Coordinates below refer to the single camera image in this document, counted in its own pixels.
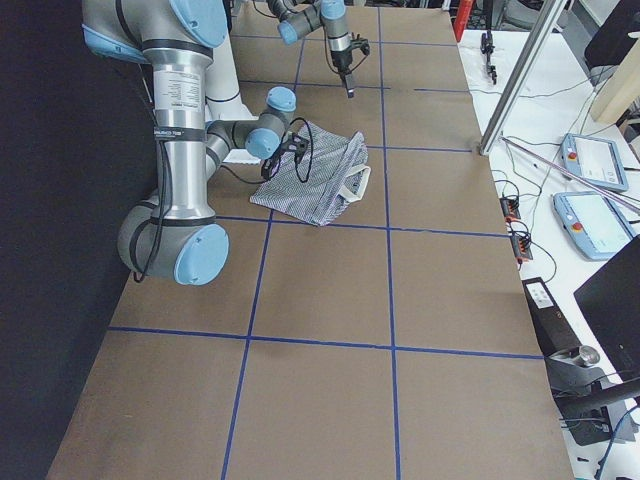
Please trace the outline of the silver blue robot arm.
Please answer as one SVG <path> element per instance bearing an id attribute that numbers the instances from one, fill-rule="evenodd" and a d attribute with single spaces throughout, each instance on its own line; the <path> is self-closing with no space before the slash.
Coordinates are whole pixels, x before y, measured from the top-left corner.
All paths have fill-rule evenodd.
<path id="1" fill-rule="evenodd" d="M 158 190 L 127 215 L 119 254 L 136 281 L 155 276 L 204 285 L 229 252 L 207 183 L 234 150 L 260 160 L 277 154 L 295 94 L 274 87 L 259 116 L 232 115 L 240 100 L 221 1 L 85 1 L 82 14 L 93 53 L 153 70 Z"/>
<path id="2" fill-rule="evenodd" d="M 310 1 L 302 10 L 293 9 L 295 1 L 273 0 L 266 4 L 278 20 L 277 30 L 286 45 L 294 44 L 318 29 L 323 30 L 331 67 L 340 77 L 347 97 L 353 98 L 355 85 L 352 64 L 356 40 L 348 27 L 345 3 Z"/>

